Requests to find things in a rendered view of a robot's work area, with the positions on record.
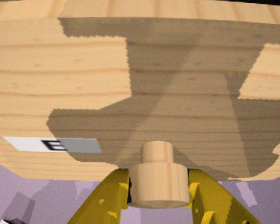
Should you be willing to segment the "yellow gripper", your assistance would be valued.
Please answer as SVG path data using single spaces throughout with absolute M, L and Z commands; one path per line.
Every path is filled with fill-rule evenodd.
M 207 173 L 187 169 L 193 224 L 261 224 Z M 120 224 L 128 209 L 128 169 L 115 169 L 89 195 L 67 224 Z

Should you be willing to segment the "wooden drawer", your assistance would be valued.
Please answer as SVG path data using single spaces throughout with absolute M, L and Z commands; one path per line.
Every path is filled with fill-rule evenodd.
M 0 165 L 145 209 L 280 177 L 280 0 L 0 0 Z

